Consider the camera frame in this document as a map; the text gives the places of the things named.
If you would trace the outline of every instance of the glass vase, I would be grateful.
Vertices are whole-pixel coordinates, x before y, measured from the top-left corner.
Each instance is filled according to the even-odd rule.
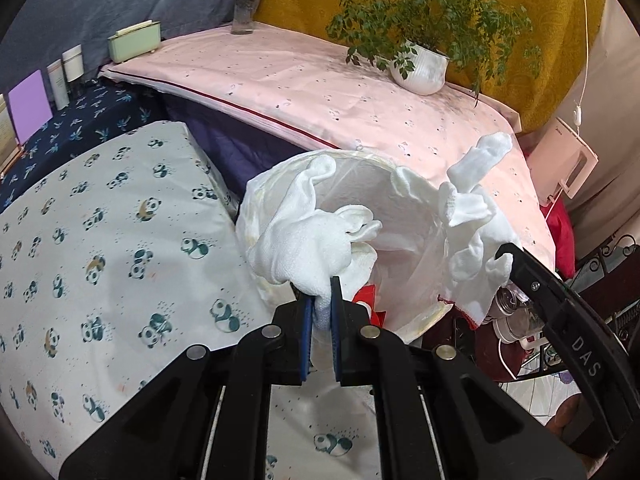
[[[254,13],[260,0],[236,0],[232,34],[251,34],[254,31]]]

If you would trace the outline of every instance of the white flower pot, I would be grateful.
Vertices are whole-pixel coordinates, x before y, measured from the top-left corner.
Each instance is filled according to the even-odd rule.
[[[435,94],[444,86],[444,76],[447,72],[449,59],[420,45],[412,44],[412,47],[417,54],[409,52],[402,54],[402,56],[414,64],[414,70],[407,73],[406,79],[402,79],[400,71],[392,61],[389,64],[391,75],[396,83],[409,92],[418,95]]]

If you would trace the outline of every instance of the navy blue tablecloth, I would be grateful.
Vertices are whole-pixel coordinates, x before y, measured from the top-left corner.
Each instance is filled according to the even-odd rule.
[[[167,118],[157,93],[135,85],[95,82],[27,140],[22,157],[0,184],[0,213],[69,159]]]

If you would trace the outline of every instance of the green container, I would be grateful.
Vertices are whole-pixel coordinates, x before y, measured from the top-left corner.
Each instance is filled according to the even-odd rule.
[[[122,28],[109,38],[109,54],[116,63],[153,52],[160,46],[160,22],[138,23]]]

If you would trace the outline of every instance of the mustard yellow curtain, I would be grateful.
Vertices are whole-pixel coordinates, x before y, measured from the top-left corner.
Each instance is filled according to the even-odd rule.
[[[327,39],[325,27],[338,13],[339,0],[262,0],[256,20],[281,28]],[[584,4],[582,0],[500,0],[524,5],[534,23],[532,37],[543,54],[542,71],[533,79],[524,70],[522,58],[514,53],[507,81],[482,86],[482,93],[509,105],[520,113],[523,133],[542,126],[556,110],[585,61]],[[589,36],[593,41],[600,27],[605,0],[587,0]],[[449,71],[447,78],[469,86],[465,74]]]

